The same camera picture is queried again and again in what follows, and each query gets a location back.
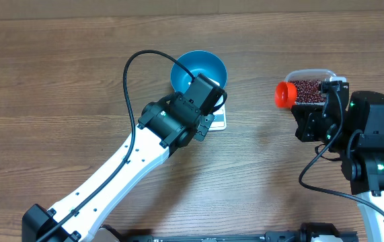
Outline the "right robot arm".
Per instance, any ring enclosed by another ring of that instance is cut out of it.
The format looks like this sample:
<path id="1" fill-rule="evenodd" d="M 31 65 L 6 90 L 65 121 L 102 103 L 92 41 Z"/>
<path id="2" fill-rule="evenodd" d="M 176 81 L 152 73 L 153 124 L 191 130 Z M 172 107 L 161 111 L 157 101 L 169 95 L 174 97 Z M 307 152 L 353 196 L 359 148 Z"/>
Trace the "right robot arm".
<path id="1" fill-rule="evenodd" d="M 296 104 L 297 138 L 320 141 L 310 164 L 326 151 L 339 154 L 350 194 L 299 183 L 309 190 L 331 194 L 358 204 L 369 241 L 384 241 L 384 94 L 355 91 L 349 98 L 329 92 L 324 105 Z"/>

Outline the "red scoop with blue handle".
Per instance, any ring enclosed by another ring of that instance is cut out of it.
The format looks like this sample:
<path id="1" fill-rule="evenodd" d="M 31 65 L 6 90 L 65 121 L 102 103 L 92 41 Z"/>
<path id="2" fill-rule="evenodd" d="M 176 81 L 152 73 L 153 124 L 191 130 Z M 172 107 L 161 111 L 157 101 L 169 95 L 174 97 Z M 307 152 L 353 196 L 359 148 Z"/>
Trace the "red scoop with blue handle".
<path id="1" fill-rule="evenodd" d="M 297 100 L 297 88 L 291 82 L 280 82 L 274 92 L 274 103 L 277 108 L 291 109 Z"/>

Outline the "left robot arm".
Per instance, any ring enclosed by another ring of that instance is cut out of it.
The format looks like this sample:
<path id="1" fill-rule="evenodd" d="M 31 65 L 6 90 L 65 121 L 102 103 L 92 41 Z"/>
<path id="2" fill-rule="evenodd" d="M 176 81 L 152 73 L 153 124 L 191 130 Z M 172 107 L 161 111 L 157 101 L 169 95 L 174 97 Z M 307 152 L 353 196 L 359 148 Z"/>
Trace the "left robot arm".
<path id="1" fill-rule="evenodd" d="M 167 95 L 145 106 L 120 148 L 71 194 L 22 218 L 22 241 L 93 241 L 102 223 L 150 171 L 195 138 L 203 140 L 219 97 Z"/>

